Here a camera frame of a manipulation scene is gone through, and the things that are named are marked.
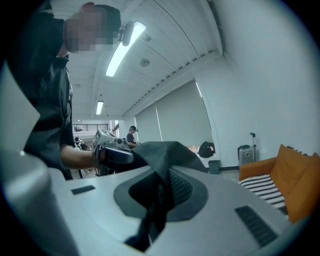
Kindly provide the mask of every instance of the mesh grille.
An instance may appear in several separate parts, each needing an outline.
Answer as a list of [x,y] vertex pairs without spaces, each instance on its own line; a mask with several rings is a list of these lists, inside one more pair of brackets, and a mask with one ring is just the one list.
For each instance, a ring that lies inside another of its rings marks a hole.
[[153,172],[149,176],[132,185],[129,189],[130,196],[139,204],[149,209],[155,200],[157,191],[157,176]]
[[[192,185],[184,178],[169,172],[170,184],[173,194],[174,207],[188,200],[192,194]],[[132,185],[129,189],[130,196],[139,204],[149,209],[156,200],[156,193],[160,178],[153,172],[149,176]]]
[[170,171],[170,182],[173,193],[174,207],[187,201],[192,194],[192,186],[184,178]]

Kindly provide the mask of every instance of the fluorescent light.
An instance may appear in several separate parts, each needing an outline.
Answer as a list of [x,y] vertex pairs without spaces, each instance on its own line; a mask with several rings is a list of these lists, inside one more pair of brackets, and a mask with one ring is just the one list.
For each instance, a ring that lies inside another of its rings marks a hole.
[[199,86],[198,86],[197,82],[195,82],[195,84],[196,84],[196,87],[198,88],[198,91],[199,91],[200,96],[201,96],[201,98],[202,98],[202,95],[201,95],[201,92],[200,92],[200,89],[199,89]]
[[125,57],[125,55],[129,51],[130,47],[134,44],[134,42],[138,39],[138,37],[142,34],[142,32],[146,30],[146,28],[147,27],[139,21],[134,23],[134,28],[132,31],[129,45],[123,46],[122,43],[120,43],[118,45],[118,47],[116,48],[116,50],[110,60],[109,66],[106,69],[106,72],[105,72],[106,76],[113,77],[115,75],[121,61],[123,60],[123,58]]
[[95,113],[96,115],[100,115],[103,105],[104,105],[104,102],[102,100],[99,100],[98,105],[96,106],[96,113]]

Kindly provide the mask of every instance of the white ceiling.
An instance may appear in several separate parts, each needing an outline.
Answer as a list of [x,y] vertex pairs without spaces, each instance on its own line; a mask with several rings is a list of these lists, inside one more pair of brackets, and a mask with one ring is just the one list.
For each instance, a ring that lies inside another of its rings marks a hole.
[[[67,19],[87,0],[51,0],[56,18]],[[96,0],[116,7],[122,23],[140,21],[146,30],[122,60],[114,77],[105,76],[117,47],[70,54],[67,68],[73,87],[73,120],[120,119],[170,75],[217,50],[213,15],[206,0]],[[150,65],[140,66],[142,58]],[[104,101],[96,116],[98,100]]]

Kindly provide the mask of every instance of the striped blanket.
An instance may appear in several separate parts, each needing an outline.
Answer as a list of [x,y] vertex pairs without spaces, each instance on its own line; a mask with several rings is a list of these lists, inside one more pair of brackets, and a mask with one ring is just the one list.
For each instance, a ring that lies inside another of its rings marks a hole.
[[285,198],[268,174],[253,176],[239,181],[239,184],[266,200],[273,207],[288,217]]

